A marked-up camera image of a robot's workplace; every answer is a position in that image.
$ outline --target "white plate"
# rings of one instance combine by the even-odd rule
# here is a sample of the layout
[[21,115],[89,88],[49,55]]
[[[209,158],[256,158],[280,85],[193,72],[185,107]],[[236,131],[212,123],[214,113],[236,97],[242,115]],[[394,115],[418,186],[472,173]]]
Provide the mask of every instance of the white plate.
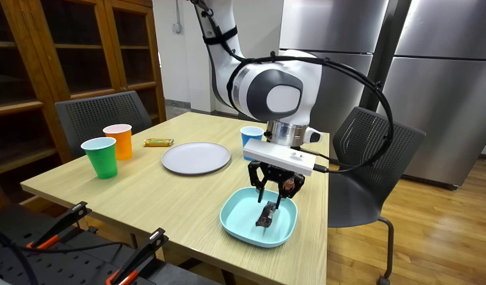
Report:
[[204,175],[220,170],[229,162],[229,153],[212,143],[179,145],[165,153],[161,164],[179,175]]

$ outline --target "paper cup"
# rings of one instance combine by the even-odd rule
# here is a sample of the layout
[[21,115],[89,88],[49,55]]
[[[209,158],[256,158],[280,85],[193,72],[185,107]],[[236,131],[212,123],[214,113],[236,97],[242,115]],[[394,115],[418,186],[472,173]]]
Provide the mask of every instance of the paper cup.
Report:
[[131,126],[115,124],[103,129],[106,137],[114,139],[115,143],[115,158],[117,161],[128,161],[133,154],[131,151]]
[[115,140],[93,139],[81,145],[100,180],[117,177]]
[[258,140],[261,142],[264,131],[260,127],[242,127],[241,135],[242,135],[242,148],[247,145],[248,140]]

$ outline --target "chair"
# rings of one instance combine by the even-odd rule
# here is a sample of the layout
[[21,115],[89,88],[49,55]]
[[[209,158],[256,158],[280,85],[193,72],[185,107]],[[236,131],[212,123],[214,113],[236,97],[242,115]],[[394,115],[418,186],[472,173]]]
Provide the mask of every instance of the chair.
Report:
[[130,124],[133,134],[152,126],[150,118],[134,91],[112,96],[55,104],[68,150],[81,158],[85,140],[103,137],[103,129],[112,124]]
[[[378,151],[386,137],[386,129],[386,118],[355,108],[332,140],[340,170],[358,165]],[[329,177],[329,229],[358,227],[372,222],[383,222],[388,227],[386,273],[378,279],[378,285],[389,284],[394,249],[394,227],[380,216],[381,208],[424,137],[419,131],[394,124],[393,145],[374,165]]]

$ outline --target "green cup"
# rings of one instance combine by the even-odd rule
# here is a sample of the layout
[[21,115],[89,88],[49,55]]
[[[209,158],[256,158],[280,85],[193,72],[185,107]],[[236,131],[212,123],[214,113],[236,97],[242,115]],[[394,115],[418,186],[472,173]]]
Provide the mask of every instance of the green cup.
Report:
[[117,177],[115,140],[93,139],[81,145],[100,180]]

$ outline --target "wooden table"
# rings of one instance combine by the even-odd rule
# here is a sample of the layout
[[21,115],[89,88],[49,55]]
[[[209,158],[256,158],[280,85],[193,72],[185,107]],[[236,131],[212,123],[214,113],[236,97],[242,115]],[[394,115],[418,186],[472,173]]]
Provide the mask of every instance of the wooden table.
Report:
[[[22,183],[22,189],[54,203],[87,202],[96,218],[152,234],[166,230],[174,248],[220,270],[258,284],[326,284],[328,177],[313,173],[293,199],[298,226],[277,249],[258,249],[228,237],[218,213],[231,194],[248,188],[241,127],[247,121],[187,113],[133,137],[133,158],[119,162],[119,177],[101,181],[81,158]],[[184,143],[217,143],[231,153],[225,169],[204,177],[177,177],[160,161],[168,148],[142,148],[146,139]],[[328,137],[307,146],[328,156]]]

